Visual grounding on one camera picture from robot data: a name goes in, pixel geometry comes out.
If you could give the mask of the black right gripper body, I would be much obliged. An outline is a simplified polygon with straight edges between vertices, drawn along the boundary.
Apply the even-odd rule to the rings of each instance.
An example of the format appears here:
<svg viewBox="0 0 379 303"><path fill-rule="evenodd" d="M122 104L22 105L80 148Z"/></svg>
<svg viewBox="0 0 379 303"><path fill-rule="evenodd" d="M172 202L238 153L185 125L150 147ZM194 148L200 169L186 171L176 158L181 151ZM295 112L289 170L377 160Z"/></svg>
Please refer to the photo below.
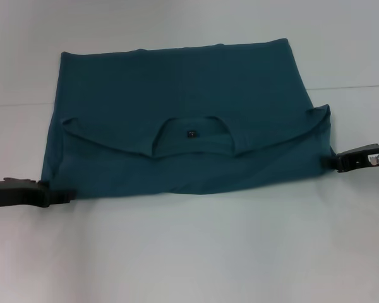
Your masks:
<svg viewBox="0 0 379 303"><path fill-rule="evenodd" d="M356 169L379 167L379 144L371 144L355 148L338 156L342 160L342 170L337 172L349 172Z"/></svg>

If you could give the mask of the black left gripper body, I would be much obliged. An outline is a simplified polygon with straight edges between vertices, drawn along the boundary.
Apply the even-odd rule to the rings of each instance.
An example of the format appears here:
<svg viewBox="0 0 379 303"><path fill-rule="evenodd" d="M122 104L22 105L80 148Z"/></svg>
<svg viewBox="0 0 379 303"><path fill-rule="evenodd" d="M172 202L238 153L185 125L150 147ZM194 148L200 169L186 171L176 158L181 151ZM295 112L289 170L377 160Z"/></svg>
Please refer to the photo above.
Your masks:
<svg viewBox="0 0 379 303"><path fill-rule="evenodd" d="M29 179L5 178L0 181L0 207L29 205L49 206L48 188Z"/></svg>

